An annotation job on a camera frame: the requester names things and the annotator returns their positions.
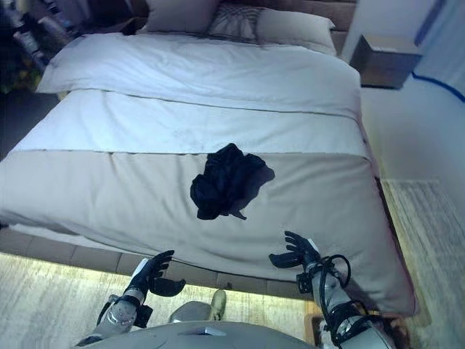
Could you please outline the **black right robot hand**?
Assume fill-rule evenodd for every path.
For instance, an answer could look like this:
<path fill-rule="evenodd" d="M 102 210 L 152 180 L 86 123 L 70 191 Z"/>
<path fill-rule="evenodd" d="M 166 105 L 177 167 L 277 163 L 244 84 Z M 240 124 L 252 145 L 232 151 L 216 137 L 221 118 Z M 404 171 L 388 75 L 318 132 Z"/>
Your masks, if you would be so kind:
<path fill-rule="evenodd" d="M 269 254 L 270 262 L 281 269 L 294 268 L 301 265 L 305 273 L 317 273 L 323 269 L 319 251 L 308 239 L 297 233 L 285 231 L 286 253 Z"/>

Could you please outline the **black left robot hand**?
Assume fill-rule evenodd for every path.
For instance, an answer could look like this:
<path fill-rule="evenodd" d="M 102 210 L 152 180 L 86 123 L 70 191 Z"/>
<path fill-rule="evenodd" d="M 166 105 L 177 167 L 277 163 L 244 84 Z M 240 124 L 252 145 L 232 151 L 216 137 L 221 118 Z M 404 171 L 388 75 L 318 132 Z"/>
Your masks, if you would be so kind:
<path fill-rule="evenodd" d="M 174 250 L 168 250 L 147 260 L 134 274 L 124 294 L 129 293 L 132 297 L 142 295 L 141 303 L 146 299 L 148 292 L 161 297 L 178 295 L 184 289 L 186 281 L 173 281 L 163 277 L 163 272 L 168 269 L 173 256 Z"/>

